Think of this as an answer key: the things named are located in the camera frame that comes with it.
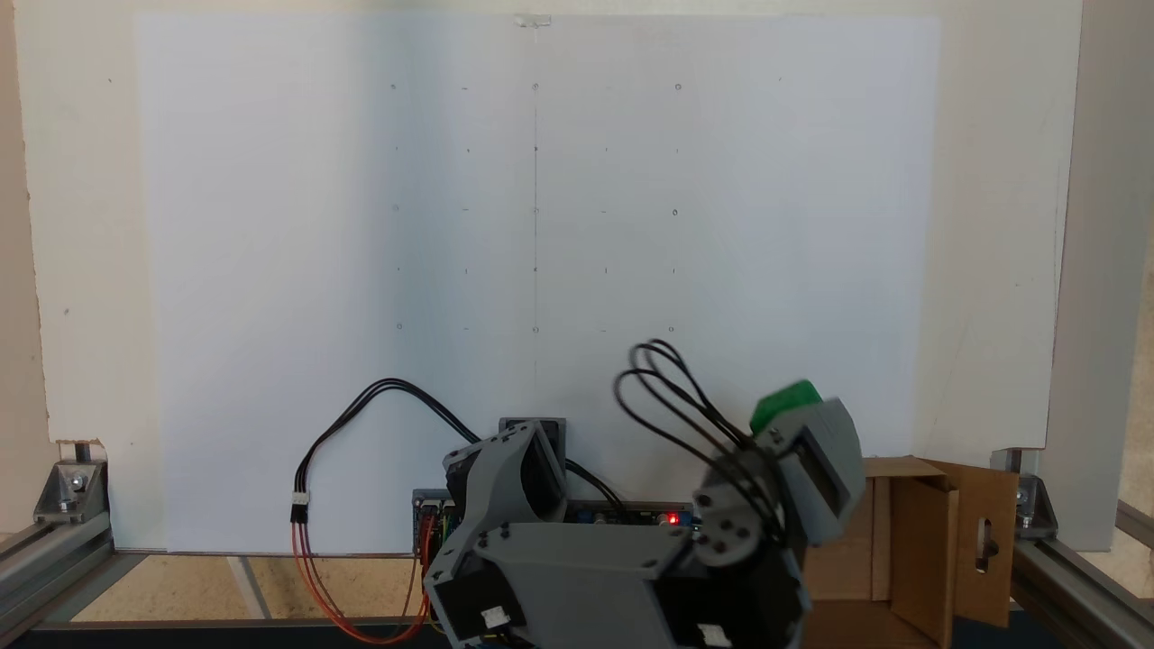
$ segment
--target white wall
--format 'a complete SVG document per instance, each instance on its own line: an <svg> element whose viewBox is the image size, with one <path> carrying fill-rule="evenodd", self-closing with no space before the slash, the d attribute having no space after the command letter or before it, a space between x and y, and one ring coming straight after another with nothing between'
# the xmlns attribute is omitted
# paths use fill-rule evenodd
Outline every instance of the white wall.
<svg viewBox="0 0 1154 649"><path fill-rule="evenodd" d="M364 10L336 0L18 0L21 98L53 439L107 447L125 547L164 538L133 15ZM1077 0L439 2L496 13L942 17L920 341L921 455L1044 443L1081 3Z"/></svg>
<svg viewBox="0 0 1154 649"><path fill-rule="evenodd" d="M0 2L0 534L32 523L57 447L44 408L32 232L16 87L16 32Z"/></svg>

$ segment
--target robotic arm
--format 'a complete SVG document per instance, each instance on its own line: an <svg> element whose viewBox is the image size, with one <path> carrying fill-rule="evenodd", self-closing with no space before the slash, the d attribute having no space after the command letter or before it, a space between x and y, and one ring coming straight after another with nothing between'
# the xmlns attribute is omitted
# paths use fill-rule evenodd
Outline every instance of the robotic arm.
<svg viewBox="0 0 1154 649"><path fill-rule="evenodd" d="M696 534L563 523L564 440L538 420L450 453L464 519L425 577L450 642L800 647L805 549L842 534L865 486L861 446L838 400L774 412L754 442L694 492Z"/></svg>

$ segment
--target orange wire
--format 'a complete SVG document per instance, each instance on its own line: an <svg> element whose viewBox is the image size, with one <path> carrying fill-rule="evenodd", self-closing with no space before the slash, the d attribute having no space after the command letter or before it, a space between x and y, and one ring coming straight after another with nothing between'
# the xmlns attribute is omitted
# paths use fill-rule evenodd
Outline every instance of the orange wire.
<svg viewBox="0 0 1154 649"><path fill-rule="evenodd" d="M421 530L422 576L428 569L428 565L426 564L426 561L428 560L428 547L429 547L429 538L432 537L432 529L433 529L432 524L426 524ZM404 633L399 635L394 635L391 637L375 637L361 633L357 627L353 626L353 624L349 620L349 618L344 616L344 613L337 606L336 602L332 599L332 596L329 594L328 589L324 588L324 583L321 581L320 570L316 569L316 564L313 560L314 557L313 557L312 544L309 543L308 538L308 528L306 528L304 524L299 525L299 529L298 524L293 524L292 550L293 550L293 560L297 564L297 569L298 572L300 572L301 579L305 581L305 584L312 592L313 599L315 599L316 603L321 606L322 611L324 611L325 617L329 618L329 620L331 620L334 625L336 625L338 628L340 628L340 631L345 632L346 634L355 637L357 640L370 644L395 644L397 642L403 642L417 635L421 626L425 624L425 619L428 616L428 607L429 607L429 600L427 594L422 595L421 597L421 605L417 612L417 621L413 622Z"/></svg>

